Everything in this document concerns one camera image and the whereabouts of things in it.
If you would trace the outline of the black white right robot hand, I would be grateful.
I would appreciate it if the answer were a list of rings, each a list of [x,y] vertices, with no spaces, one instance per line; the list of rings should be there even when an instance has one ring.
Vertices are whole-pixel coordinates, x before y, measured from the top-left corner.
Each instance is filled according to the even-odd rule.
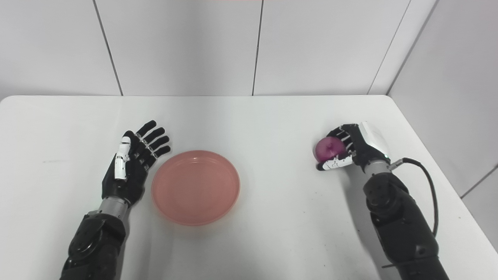
[[[318,160],[319,171],[334,170],[340,167],[356,165],[365,171],[372,163],[383,161],[391,164],[388,156],[388,145],[381,132],[368,122],[347,123],[331,130],[327,137],[340,140],[345,151],[327,159]]]

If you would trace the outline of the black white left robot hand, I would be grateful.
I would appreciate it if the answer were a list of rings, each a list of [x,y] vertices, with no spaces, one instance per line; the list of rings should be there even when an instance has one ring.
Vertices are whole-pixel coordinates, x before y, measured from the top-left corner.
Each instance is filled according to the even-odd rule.
[[[102,198],[119,198],[132,206],[142,198],[148,172],[171,151],[170,138],[155,120],[136,132],[126,131],[102,181]]]

